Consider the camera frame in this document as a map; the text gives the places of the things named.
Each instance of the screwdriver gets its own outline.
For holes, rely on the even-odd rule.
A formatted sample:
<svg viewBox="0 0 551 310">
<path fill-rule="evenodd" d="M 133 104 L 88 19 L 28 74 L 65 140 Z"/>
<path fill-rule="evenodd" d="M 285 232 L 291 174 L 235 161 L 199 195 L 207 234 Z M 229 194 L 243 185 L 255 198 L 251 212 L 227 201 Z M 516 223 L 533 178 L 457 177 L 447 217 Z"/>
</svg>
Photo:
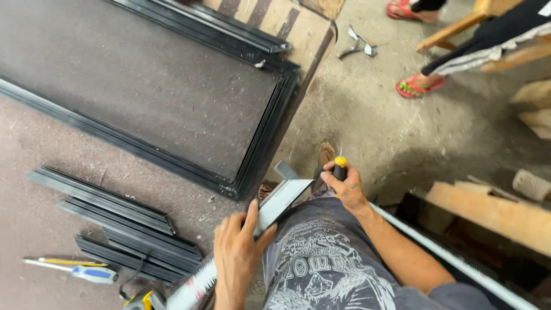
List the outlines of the screwdriver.
<svg viewBox="0 0 551 310">
<path fill-rule="evenodd" d="M 341 147 L 341 154 L 335 157 L 335 170 L 333 175 L 337 180 L 344 181 L 346 179 L 346 158 L 343 157 L 343 148 Z"/>
<path fill-rule="evenodd" d="M 94 283 L 112 284 L 112 283 L 115 283 L 115 281 L 117 281 L 117 278 L 118 278 L 117 272 L 105 267 L 82 266 L 82 265 L 78 265 L 75 267 L 65 267 L 65 266 L 48 264 L 42 261 L 37 261 L 32 259 L 23 259 L 23 262 L 27 264 L 44 266 L 48 268 L 65 270 L 70 272 L 72 276 L 79 277 L 81 279 L 85 279 Z"/>
</svg>

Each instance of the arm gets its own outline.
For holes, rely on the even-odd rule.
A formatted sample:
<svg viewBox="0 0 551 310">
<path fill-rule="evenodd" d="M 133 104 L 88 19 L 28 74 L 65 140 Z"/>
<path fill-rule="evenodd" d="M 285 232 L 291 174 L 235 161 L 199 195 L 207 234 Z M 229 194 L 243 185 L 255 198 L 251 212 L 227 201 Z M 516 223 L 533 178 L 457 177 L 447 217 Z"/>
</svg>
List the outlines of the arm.
<svg viewBox="0 0 551 310">
<path fill-rule="evenodd" d="M 402 236 L 373 210 L 361 192 L 361 178 L 358 170 L 347 164 L 347 178 L 341 182 L 329 172 L 333 167 L 334 162 L 326 164 L 324 169 L 327 171 L 321 174 L 321 178 L 335 189 L 344 207 L 358 219 L 379 254 L 402 285 L 416 287 L 428 294 L 433 288 L 455 282 L 453 276 L 431 255 Z"/>
<path fill-rule="evenodd" d="M 276 224 L 270 226 L 255 241 L 252 235 L 257 219 L 258 201 L 255 199 L 248 212 L 226 217 L 216 227 L 214 263 L 218 281 L 214 310 L 243 310 L 245 293 L 255 276 L 258 257 L 270 244 L 277 229 Z"/>
</svg>

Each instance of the blue screwdriver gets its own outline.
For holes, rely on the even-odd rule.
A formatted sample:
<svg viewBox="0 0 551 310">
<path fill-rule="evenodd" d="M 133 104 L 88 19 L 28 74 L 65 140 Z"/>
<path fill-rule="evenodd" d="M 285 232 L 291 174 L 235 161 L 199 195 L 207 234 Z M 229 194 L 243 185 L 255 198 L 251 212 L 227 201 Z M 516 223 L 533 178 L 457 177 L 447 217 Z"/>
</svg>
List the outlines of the blue screwdriver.
<svg viewBox="0 0 551 310">
<path fill-rule="evenodd" d="M 65 266 L 59 266 L 54 264 L 48 264 L 37 260 L 32 259 L 23 259 L 24 263 L 27 264 L 33 264 L 48 268 L 54 268 L 64 271 L 69 271 L 72 276 L 79 277 L 81 279 L 88 280 L 90 282 L 94 283 L 101 283 L 101 284 L 112 284 L 117 281 L 118 274 L 117 272 L 105 268 L 105 267 L 97 267 L 97 266 L 82 266 L 78 265 L 75 267 L 65 267 Z"/>
</svg>

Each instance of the right hand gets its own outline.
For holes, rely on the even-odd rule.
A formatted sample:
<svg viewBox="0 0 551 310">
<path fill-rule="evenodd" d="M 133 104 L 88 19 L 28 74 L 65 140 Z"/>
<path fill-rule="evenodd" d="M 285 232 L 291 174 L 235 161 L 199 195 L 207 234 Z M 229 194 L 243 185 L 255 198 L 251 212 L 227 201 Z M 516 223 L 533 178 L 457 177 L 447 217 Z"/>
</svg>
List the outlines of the right hand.
<svg viewBox="0 0 551 310">
<path fill-rule="evenodd" d="M 358 170 L 346 163 L 346 179 L 341 182 L 331 173 L 334 168 L 335 161 L 328 162 L 323 166 L 325 171 L 320 177 L 329 187 L 335 189 L 343 206 L 356 217 L 364 212 L 372 212 L 373 208 L 361 192 L 361 177 Z"/>
</svg>

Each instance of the gray t-shirt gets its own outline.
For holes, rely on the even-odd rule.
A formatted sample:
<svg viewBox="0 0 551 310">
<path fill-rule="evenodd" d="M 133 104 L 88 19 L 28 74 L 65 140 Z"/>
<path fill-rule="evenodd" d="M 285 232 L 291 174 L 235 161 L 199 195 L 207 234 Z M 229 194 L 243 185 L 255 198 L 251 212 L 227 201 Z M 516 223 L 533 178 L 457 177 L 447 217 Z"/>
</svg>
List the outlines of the gray t-shirt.
<svg viewBox="0 0 551 310">
<path fill-rule="evenodd" d="M 266 310 L 494 310 L 475 287 L 446 284 L 428 296 L 402 287 L 360 223 L 337 198 L 305 202 L 280 221 L 263 256 Z"/>
</svg>

